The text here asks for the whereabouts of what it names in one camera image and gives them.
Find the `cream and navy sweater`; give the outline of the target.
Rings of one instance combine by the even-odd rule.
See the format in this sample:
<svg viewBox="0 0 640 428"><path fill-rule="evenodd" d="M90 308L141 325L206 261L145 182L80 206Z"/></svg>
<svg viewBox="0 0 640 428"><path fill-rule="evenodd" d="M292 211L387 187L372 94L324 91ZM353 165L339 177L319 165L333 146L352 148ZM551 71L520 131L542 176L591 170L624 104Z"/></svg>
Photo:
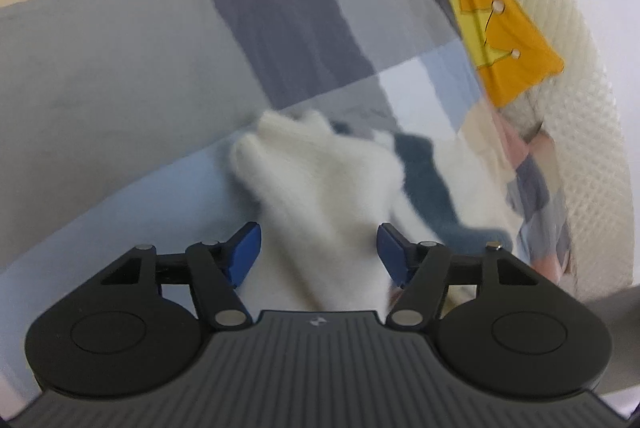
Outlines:
<svg viewBox="0 0 640 428"><path fill-rule="evenodd" d="M375 247L390 223L460 254L515 245L523 220L459 138L337 133L319 112L266 112L231 149L259 207L262 252L241 285L253 315L390 309L396 289Z"/></svg>

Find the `white fluffy pillow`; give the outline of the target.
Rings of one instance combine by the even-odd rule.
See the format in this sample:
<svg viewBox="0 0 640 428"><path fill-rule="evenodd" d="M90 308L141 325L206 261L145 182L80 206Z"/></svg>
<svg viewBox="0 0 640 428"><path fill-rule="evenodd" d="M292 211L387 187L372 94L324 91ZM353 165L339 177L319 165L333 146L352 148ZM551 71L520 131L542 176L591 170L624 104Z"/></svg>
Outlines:
<svg viewBox="0 0 640 428"><path fill-rule="evenodd" d="M529 88L499 110L526 142L539 133L544 124L542 111L539 109L539 98L540 87Z"/></svg>

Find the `cream quilted headboard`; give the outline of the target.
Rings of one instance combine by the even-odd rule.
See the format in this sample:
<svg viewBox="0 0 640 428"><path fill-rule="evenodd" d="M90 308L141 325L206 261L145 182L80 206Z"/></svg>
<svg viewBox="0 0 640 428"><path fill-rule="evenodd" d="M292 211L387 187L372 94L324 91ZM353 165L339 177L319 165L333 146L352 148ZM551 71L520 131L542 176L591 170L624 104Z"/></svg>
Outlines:
<svg viewBox="0 0 640 428"><path fill-rule="evenodd" d="M537 85L573 241L563 285L582 301L605 298L634 281L634 204L612 87L576 0L517 1L564 60Z"/></svg>

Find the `orange crown pillow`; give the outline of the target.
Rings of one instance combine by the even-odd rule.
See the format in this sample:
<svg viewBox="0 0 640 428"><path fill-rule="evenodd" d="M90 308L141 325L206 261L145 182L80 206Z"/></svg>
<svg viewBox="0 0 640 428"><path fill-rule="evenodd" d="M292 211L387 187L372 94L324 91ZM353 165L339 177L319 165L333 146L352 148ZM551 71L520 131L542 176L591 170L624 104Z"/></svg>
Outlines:
<svg viewBox="0 0 640 428"><path fill-rule="evenodd" d="M466 50L495 107L505 107L563 72L564 60L517 0L449 1Z"/></svg>

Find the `patchwork bed quilt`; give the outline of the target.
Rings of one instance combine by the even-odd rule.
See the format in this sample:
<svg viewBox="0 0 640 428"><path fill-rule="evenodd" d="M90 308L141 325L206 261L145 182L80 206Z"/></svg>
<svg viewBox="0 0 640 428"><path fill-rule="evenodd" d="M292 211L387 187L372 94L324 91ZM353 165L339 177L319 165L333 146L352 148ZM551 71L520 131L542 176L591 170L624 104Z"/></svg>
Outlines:
<svg viewBox="0 0 640 428"><path fill-rule="evenodd" d="M39 392L30 324L141 243L228 239L259 207L233 144L274 112L337 133L459 138L558 281L558 185L500 117L449 0L1 0L1 372Z"/></svg>

